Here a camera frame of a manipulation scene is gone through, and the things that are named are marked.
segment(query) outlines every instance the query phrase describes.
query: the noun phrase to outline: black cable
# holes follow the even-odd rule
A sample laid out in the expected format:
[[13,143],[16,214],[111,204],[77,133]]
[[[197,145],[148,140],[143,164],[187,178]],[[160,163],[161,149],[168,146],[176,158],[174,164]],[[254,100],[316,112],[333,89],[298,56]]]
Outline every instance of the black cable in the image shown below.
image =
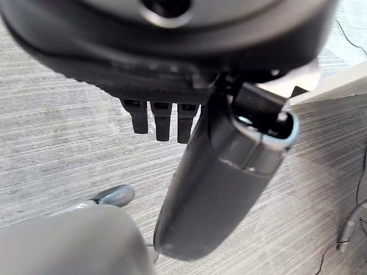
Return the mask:
[[333,243],[332,245],[329,245],[325,251],[323,252],[322,254],[322,258],[321,258],[321,262],[320,262],[320,267],[319,267],[319,270],[317,270],[317,272],[315,273],[315,275],[319,275],[320,272],[321,272],[321,269],[322,269],[322,264],[323,264],[323,260],[325,259],[325,255],[326,255],[326,252],[332,248],[334,245],[340,245],[341,243],[346,243],[346,242],[349,242],[349,241],[345,241],[345,242],[336,242],[336,243]]
[[345,39],[346,39],[346,40],[347,40],[347,41],[348,41],[352,46],[354,46],[354,47],[356,47],[356,48],[359,48],[359,49],[363,50],[363,52],[365,53],[365,55],[366,55],[366,57],[367,57],[367,52],[365,51],[365,49],[364,49],[364,48],[362,48],[362,47],[360,47],[360,46],[358,46],[358,45],[356,45],[356,44],[354,44],[354,43],[352,43],[352,42],[351,42],[351,40],[349,40],[348,36],[346,36],[346,34],[345,34],[344,30],[343,30],[342,25],[340,25],[340,23],[339,23],[339,21],[338,21],[337,19],[335,19],[335,20],[336,20],[336,22],[338,23],[339,28],[340,28],[340,29],[341,29],[341,31],[343,32],[343,35],[344,35]]
[[[361,174],[360,180],[358,181],[358,185],[357,185],[357,191],[356,191],[356,205],[358,205],[358,204],[359,204],[359,202],[358,202],[358,195],[359,195],[359,193],[360,193],[360,187],[361,187],[362,179],[363,179],[363,177],[365,176],[365,171],[366,171],[366,166],[367,166],[366,164],[367,164],[367,146],[366,146],[365,153],[364,153],[364,162],[363,162],[362,174]],[[363,227],[363,223],[367,224],[367,221],[365,221],[364,219],[360,218],[360,223],[361,223],[362,230],[363,230],[363,232],[365,233],[366,238],[367,238],[367,230]],[[324,253],[322,254],[322,258],[321,258],[321,263],[320,263],[319,270],[315,273],[315,275],[319,275],[319,274],[320,274],[320,272],[321,272],[321,268],[322,268],[323,261],[324,261],[324,259],[325,259],[325,254],[326,254],[326,252],[327,252],[330,248],[332,248],[334,245],[339,245],[339,244],[341,244],[341,243],[345,243],[345,242],[336,242],[336,243],[333,243],[332,245],[329,245],[329,246],[325,249]]]
[[357,192],[356,192],[356,206],[359,205],[359,202],[358,202],[358,196],[360,194],[360,186],[361,186],[361,182],[362,182],[362,179],[365,175],[365,172],[366,172],[366,162],[367,162],[367,146],[366,146],[366,149],[365,149],[365,154],[364,154],[364,158],[363,158],[364,162],[363,162],[363,169],[362,169],[362,174],[361,174],[361,177],[360,177],[360,180],[358,181],[358,185],[357,185]]

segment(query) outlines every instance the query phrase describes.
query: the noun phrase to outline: black plastic housing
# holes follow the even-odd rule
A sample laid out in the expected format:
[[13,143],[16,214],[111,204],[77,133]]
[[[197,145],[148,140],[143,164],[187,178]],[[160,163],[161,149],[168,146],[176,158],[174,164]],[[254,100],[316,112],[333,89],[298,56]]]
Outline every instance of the black plastic housing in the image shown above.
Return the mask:
[[288,113],[284,139],[237,121],[225,96],[213,96],[173,176],[155,228],[160,253],[184,261],[212,252],[246,216],[295,143]]

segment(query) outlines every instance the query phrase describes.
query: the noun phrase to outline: cord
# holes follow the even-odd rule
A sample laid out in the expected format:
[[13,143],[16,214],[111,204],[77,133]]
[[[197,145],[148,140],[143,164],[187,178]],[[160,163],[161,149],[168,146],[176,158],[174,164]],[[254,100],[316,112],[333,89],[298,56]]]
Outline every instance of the cord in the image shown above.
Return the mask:
[[333,243],[332,245],[329,245],[325,251],[323,252],[322,254],[322,258],[321,258],[321,262],[320,262],[320,267],[319,267],[319,270],[317,270],[317,272],[315,273],[315,275],[319,275],[320,272],[321,272],[321,269],[322,269],[322,264],[323,264],[323,260],[325,259],[325,255],[326,255],[326,252],[332,248],[334,245],[340,245],[341,243],[346,243],[346,242],[349,242],[349,241],[345,241],[345,242],[336,242],[336,243]]
[[[366,164],[367,164],[367,146],[366,146],[365,153],[364,153],[364,162],[363,162],[362,174],[361,174],[361,177],[360,177],[360,179],[359,179],[359,181],[358,181],[358,185],[357,185],[357,191],[356,191],[356,205],[358,205],[358,204],[359,204],[359,203],[358,203],[358,195],[360,194],[360,187],[361,187],[362,179],[363,179],[363,177],[365,176],[365,171],[366,171],[366,166],[367,166]],[[360,223],[361,223],[362,230],[363,230],[363,232],[365,233],[366,238],[367,238],[367,230],[366,230],[366,229],[364,228],[364,226],[363,226],[363,223],[367,224],[367,221],[365,221],[364,219],[360,218]],[[320,262],[320,267],[319,267],[318,271],[315,273],[315,275],[319,275],[319,274],[320,274],[320,272],[321,272],[322,264],[323,264],[323,261],[324,261],[324,259],[325,259],[326,252],[327,252],[330,248],[332,248],[334,245],[340,245],[341,243],[346,243],[346,242],[349,242],[349,240],[348,240],[348,241],[345,241],[345,242],[336,242],[336,243],[333,243],[332,245],[329,245],[329,246],[325,249],[324,253],[322,254],[322,258],[321,258],[321,262]]]
[[344,30],[343,30],[342,25],[339,23],[339,21],[338,21],[337,19],[335,19],[335,20],[336,20],[336,22],[338,23],[339,28],[340,28],[340,29],[341,29],[341,31],[343,32],[343,35],[344,35],[345,39],[346,39],[346,40],[347,40],[347,41],[348,41],[352,46],[354,46],[354,47],[356,47],[356,48],[359,48],[359,49],[363,50],[363,52],[365,53],[365,55],[366,55],[366,57],[367,57],[367,52],[365,51],[365,49],[364,49],[364,48],[362,48],[362,47],[360,47],[360,46],[358,46],[358,45],[356,45],[356,44],[354,44],[354,43],[352,43],[352,42],[351,42],[351,40],[349,40],[348,36],[346,36],[346,34],[345,34]]

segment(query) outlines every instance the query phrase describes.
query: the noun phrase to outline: black plastic lever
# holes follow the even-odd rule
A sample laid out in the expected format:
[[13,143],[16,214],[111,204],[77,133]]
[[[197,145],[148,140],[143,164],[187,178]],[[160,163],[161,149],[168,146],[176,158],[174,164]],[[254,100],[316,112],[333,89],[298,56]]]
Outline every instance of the black plastic lever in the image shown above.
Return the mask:
[[148,111],[146,101],[120,99],[122,106],[130,113],[135,133],[148,133]]
[[170,139],[172,103],[151,102],[151,111],[155,120],[155,134],[159,142]]
[[225,95],[212,96],[162,206],[154,233],[158,252],[197,260],[230,235],[295,142],[298,119],[286,114],[276,138],[240,122]]
[[194,117],[196,116],[198,109],[199,109],[198,105],[177,104],[178,143],[186,144],[187,142],[189,142],[191,136],[191,127],[193,125]]

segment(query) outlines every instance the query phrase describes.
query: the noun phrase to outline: floor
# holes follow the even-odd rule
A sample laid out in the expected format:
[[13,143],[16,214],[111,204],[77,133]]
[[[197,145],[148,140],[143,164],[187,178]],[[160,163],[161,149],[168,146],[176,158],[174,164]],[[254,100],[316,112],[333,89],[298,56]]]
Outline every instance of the floor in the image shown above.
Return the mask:
[[[18,48],[0,27],[0,227],[47,215],[117,184],[151,242],[167,187],[185,149],[135,135],[119,101],[67,80]],[[161,257],[158,274],[314,274],[354,207],[367,144],[367,95],[293,106],[298,144],[236,231],[210,256]],[[361,199],[367,194],[362,185]],[[331,249],[321,274],[367,274],[358,227],[345,254]]]

